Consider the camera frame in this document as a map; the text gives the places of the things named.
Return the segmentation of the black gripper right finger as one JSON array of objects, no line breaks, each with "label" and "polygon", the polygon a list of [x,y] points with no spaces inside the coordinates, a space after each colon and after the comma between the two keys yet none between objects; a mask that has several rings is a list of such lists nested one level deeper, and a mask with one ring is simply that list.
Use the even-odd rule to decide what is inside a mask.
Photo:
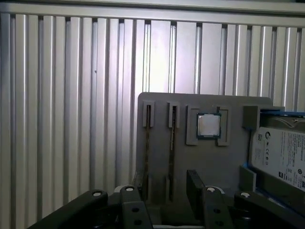
[{"label": "black gripper right finger", "polygon": [[186,172],[186,194],[195,218],[206,229],[303,229],[305,218],[251,191],[233,198]]}]

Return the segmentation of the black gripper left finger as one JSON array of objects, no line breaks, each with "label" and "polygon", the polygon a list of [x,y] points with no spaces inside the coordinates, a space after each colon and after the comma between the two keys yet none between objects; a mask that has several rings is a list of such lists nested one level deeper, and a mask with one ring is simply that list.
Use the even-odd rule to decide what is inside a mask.
[{"label": "black gripper left finger", "polygon": [[106,191],[92,189],[31,226],[32,229],[151,229],[142,192],[147,172],[136,172],[133,184]]}]

